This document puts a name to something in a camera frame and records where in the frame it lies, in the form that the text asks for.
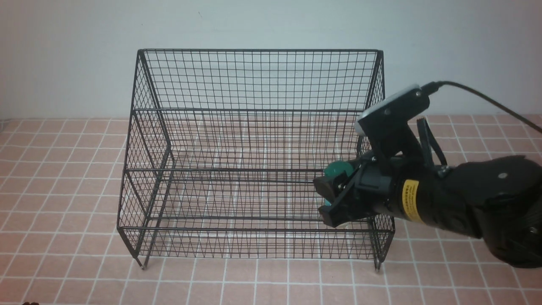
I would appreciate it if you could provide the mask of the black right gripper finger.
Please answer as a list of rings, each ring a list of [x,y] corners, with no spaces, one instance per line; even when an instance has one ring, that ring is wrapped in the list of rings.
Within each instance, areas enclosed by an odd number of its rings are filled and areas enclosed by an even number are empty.
[[[333,161],[325,169],[324,175],[314,178],[315,191],[327,203],[334,203],[339,195],[348,203],[361,203],[361,196],[356,187],[359,172],[367,165],[366,161]]]

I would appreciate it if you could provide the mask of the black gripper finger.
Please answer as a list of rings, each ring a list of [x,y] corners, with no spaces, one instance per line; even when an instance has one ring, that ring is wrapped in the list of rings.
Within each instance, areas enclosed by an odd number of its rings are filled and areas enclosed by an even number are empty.
[[[360,205],[356,187],[346,187],[342,191],[329,186],[319,186],[318,194],[329,202],[318,208],[325,225],[337,228],[360,220]]]

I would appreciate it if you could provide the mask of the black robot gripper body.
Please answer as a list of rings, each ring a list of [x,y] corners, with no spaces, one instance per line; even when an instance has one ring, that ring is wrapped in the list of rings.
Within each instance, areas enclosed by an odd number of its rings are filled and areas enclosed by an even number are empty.
[[[390,159],[391,172],[382,172],[372,158],[358,158],[347,163],[354,168],[349,185],[341,193],[345,219],[357,221],[383,214],[420,222],[416,198],[420,190],[420,162],[404,156]]]

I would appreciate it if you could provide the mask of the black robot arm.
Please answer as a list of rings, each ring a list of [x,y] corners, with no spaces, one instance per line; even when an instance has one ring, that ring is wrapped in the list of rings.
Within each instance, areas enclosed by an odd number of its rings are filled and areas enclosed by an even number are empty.
[[[484,241],[513,268],[541,267],[541,166],[523,155],[458,166],[426,164],[398,155],[391,172],[376,161],[314,178],[327,205],[324,224],[339,227],[377,215],[416,222]]]

